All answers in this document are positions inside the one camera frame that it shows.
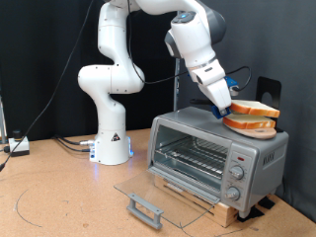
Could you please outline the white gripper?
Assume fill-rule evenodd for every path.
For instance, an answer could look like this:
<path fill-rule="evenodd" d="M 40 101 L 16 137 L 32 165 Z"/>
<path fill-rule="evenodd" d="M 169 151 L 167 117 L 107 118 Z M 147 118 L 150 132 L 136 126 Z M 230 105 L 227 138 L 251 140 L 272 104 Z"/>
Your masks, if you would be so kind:
<path fill-rule="evenodd" d="M 231 96 L 224 79 L 224 69 L 217 59 L 206 65 L 191 68 L 190 75 L 199 89 L 218 107 L 222 116 L 231 114 Z"/>

